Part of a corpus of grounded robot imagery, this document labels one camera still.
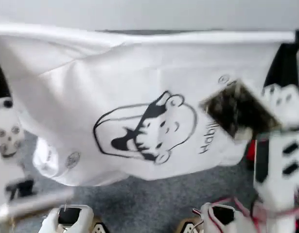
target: cartoon print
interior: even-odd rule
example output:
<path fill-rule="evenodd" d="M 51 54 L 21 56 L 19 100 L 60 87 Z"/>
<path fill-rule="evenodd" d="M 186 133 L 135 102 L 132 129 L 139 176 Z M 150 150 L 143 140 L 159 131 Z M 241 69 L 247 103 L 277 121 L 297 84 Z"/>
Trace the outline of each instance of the cartoon print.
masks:
<path fill-rule="evenodd" d="M 155 101 L 119 107 L 101 116 L 93 133 L 103 154 L 165 163 L 197 124 L 195 110 L 182 95 L 165 91 Z"/>

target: cartoon character face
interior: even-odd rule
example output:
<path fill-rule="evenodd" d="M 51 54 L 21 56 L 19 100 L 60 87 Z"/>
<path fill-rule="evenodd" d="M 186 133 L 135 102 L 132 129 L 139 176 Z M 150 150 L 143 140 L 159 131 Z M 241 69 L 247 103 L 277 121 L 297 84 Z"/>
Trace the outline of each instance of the cartoon character face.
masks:
<path fill-rule="evenodd" d="M 108 124 L 109 129 L 118 122 L 122 130 L 117 130 L 119 135 L 111 139 L 111 150 L 122 157 L 140 157 L 145 160 L 154 161 L 156 164 L 165 163 L 171 150 L 176 146 L 186 142 L 194 133 L 196 126 L 196 113 L 194 109 L 187 105 L 181 95 L 171 95 L 164 92 L 158 99 L 150 104 L 128 106 L 133 112 L 135 108 L 142 108 L 141 115 L 119 117 L 117 120 L 109 118 L 108 115 L 99 119 L 95 125 L 94 132 L 100 150 L 105 153 L 105 148 L 101 146 L 103 139 L 99 139 L 98 132 L 102 124 Z M 111 112 L 120 111 L 124 113 L 126 108 L 116 109 Z"/>

